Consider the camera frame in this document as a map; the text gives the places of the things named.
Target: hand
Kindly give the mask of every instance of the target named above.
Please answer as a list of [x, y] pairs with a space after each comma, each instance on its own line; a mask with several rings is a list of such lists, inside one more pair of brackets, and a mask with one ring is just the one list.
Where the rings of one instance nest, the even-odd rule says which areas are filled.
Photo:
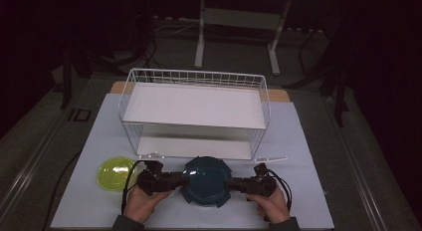
[[258, 214], [261, 217], [268, 217], [271, 223], [281, 223], [291, 218], [288, 206], [286, 205], [283, 191], [277, 187], [270, 197], [257, 194], [247, 194], [246, 198], [258, 203]]
[[135, 185], [129, 192], [123, 215], [143, 224], [149, 218], [149, 215], [154, 212], [158, 202], [170, 194], [171, 191], [168, 191], [148, 196], [139, 186]]

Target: wire basket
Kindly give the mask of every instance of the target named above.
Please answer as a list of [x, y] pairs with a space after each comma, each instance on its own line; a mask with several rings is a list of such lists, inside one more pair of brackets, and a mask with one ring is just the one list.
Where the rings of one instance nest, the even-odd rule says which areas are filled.
[[[249, 100], [251, 99], [247, 97], [245, 105], [238, 104], [240, 103], [238, 100], [241, 101], [242, 96], [250, 94], [258, 100], [258, 108], [254, 109], [253, 116], [261, 117], [262, 125], [246, 124], [251, 120], [249, 118], [242, 120], [239, 117], [247, 117], [244, 114], [247, 114], [250, 109]], [[235, 109], [239, 110], [236, 114], [227, 115]], [[151, 136], [159, 136], [160, 141], [156, 140], [155, 143], [168, 142], [167, 145], [171, 146], [171, 149], [177, 149], [179, 144], [198, 145], [193, 142], [189, 143], [192, 140], [216, 142], [216, 145], [201, 143], [201, 150], [204, 150], [205, 146], [207, 147], [202, 153], [189, 150], [188, 154], [173, 155], [169, 151], [170, 153], [163, 154], [165, 156], [208, 155], [218, 158], [253, 159], [269, 125], [271, 110], [264, 76], [204, 71], [132, 69], [119, 100], [118, 114], [134, 152], [141, 156], [155, 152], [163, 154], [161, 149], [150, 148], [151, 145], [147, 145], [150, 142], [146, 141]], [[139, 116], [140, 119], [128, 118], [129, 115]], [[182, 121], [173, 122], [174, 119], [179, 118]], [[248, 147], [243, 146], [241, 149], [248, 155], [237, 157], [231, 155], [232, 146], [225, 147], [225, 145], [239, 141], [240, 135], [247, 139]], [[180, 137], [190, 141], [171, 143], [181, 140]], [[215, 149], [219, 149], [218, 152], [213, 150], [214, 147], [210, 147], [219, 145], [220, 147], [215, 147]]]

